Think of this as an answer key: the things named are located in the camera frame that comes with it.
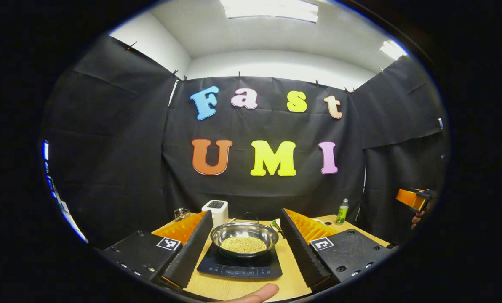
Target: black backdrop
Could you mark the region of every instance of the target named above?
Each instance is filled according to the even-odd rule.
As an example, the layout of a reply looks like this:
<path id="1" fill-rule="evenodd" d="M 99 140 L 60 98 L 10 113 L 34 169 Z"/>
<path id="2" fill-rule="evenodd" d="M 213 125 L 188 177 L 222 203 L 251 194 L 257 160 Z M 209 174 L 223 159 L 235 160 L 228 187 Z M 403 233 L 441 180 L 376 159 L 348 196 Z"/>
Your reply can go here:
<path id="1" fill-rule="evenodd" d="M 197 107 L 190 96 L 211 86 L 216 113 L 197 120 Z M 258 94 L 256 109 L 236 107 L 230 100 L 238 88 L 252 88 Z M 296 90 L 306 95 L 307 109 L 287 109 L 287 94 Z M 324 102 L 327 96 L 340 101 L 340 119 L 333 118 Z M 201 175 L 192 165 L 196 138 L 208 139 L 207 163 L 218 162 L 217 140 L 231 140 L 226 170 L 216 176 Z M 266 140 L 273 152 L 283 141 L 296 144 L 295 176 L 251 176 L 254 140 Z M 324 175 L 322 150 L 318 144 L 330 141 L 334 148 L 336 174 Z M 317 87 L 303 81 L 270 77 L 211 77 L 178 82 L 172 98 L 163 139 L 166 167 L 165 199 L 169 209 L 189 207 L 199 211 L 211 199 L 229 202 L 231 217 L 251 211 L 261 219 L 280 216 L 280 209 L 310 217 L 337 213 L 343 198 L 349 198 L 347 220 L 357 215 L 363 190 L 364 162 L 358 130 L 358 114 L 344 90 Z"/>
<path id="2" fill-rule="evenodd" d="M 447 142 L 438 118 L 447 116 L 432 80 L 406 56 L 349 95 L 359 114 L 365 151 L 365 192 L 357 225 L 388 242 L 411 235 L 414 212 L 399 189 L 440 190 Z"/>
<path id="3" fill-rule="evenodd" d="M 175 77 L 101 36 L 55 85 L 42 137 L 49 175 L 77 226 L 105 248 L 165 224 L 161 140 Z"/>

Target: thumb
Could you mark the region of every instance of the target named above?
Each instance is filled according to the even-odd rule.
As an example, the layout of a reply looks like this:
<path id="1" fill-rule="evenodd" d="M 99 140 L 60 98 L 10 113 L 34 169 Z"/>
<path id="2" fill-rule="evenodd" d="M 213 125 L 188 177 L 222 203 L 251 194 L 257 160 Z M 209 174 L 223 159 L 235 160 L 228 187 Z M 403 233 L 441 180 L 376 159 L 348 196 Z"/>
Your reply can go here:
<path id="1" fill-rule="evenodd" d="M 249 295 L 245 295 L 243 297 L 232 299 L 229 301 L 218 301 L 214 303 L 262 303 L 269 298 L 273 297 L 278 293 L 279 286 L 273 283 L 268 283 L 265 286 L 262 286 L 256 292 L 252 292 Z"/>

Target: white toaster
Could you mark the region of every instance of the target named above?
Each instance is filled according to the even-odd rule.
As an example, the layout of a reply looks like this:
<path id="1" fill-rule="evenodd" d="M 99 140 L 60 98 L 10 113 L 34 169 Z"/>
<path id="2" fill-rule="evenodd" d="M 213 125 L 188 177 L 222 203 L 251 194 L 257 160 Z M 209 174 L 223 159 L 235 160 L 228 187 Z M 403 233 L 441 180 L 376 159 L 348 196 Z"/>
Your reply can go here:
<path id="1" fill-rule="evenodd" d="M 212 211 L 213 228 L 228 222 L 228 202 L 210 200 L 202 208 L 202 211 L 208 210 Z"/>

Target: orange letter u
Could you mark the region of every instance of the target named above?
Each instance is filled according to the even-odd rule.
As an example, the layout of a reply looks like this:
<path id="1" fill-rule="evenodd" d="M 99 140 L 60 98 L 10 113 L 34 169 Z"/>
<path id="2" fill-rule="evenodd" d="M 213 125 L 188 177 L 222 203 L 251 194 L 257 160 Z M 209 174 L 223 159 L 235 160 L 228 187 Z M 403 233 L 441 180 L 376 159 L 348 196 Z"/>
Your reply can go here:
<path id="1" fill-rule="evenodd" d="M 216 165 L 206 163 L 206 153 L 212 141 L 207 139 L 195 139 L 191 142 L 193 149 L 193 168 L 203 175 L 218 175 L 224 172 L 228 163 L 228 148 L 232 146 L 231 140 L 217 140 L 219 146 L 219 159 Z"/>

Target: yellow letter m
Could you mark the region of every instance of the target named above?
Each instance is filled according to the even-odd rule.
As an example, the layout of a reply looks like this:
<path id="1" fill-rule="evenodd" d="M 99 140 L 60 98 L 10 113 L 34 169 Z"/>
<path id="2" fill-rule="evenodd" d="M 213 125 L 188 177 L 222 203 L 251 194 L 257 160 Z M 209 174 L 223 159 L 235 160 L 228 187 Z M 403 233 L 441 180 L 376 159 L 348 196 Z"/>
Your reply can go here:
<path id="1" fill-rule="evenodd" d="M 274 153 L 270 144 L 264 140 L 256 140 L 251 143 L 255 148 L 255 168 L 251 170 L 251 176 L 264 176 L 264 164 L 271 176 L 280 165 L 278 175 L 280 176 L 295 176 L 296 170 L 294 169 L 294 148 L 296 144 L 290 141 L 281 142 L 278 151 Z"/>

